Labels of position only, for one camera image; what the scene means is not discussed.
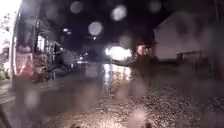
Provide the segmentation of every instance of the dark sky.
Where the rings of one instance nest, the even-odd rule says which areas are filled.
[[[159,1],[163,6],[158,13],[150,12],[150,0],[81,0],[83,9],[77,14],[70,11],[72,0],[54,0],[46,2],[45,6],[47,13],[57,13],[56,18],[49,14],[51,18],[48,19],[59,35],[63,34],[63,28],[69,28],[72,32],[72,35],[66,36],[68,41],[64,45],[69,49],[79,49],[83,44],[116,40],[125,33],[130,33],[133,38],[147,40],[153,28],[170,14],[164,7],[164,0]],[[127,16],[117,22],[111,18],[111,12],[119,4],[126,7]],[[99,21],[103,26],[103,31],[95,41],[88,32],[88,26],[94,21]]]

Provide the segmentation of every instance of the water droplet on windshield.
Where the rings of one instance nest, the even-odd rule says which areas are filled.
[[[118,5],[111,14],[111,17],[115,21],[120,21],[124,19],[127,15],[127,9],[124,5]]]
[[[71,4],[70,9],[73,13],[80,13],[83,9],[83,4],[82,2],[75,1]]]
[[[103,26],[100,22],[92,22],[89,25],[89,33],[93,36],[97,36],[103,30]]]

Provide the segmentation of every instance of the wet road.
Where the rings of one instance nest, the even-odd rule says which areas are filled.
[[[212,103],[204,105],[171,86],[178,76],[143,78],[136,69],[110,64],[84,67],[79,74],[48,82],[49,89],[26,86],[24,103],[16,96],[16,102],[7,106],[14,128],[224,126],[222,112]]]
[[[90,78],[75,82],[70,76],[59,90],[42,94],[46,127],[200,127],[199,107],[190,97],[151,86],[134,69],[95,65],[85,75]]]

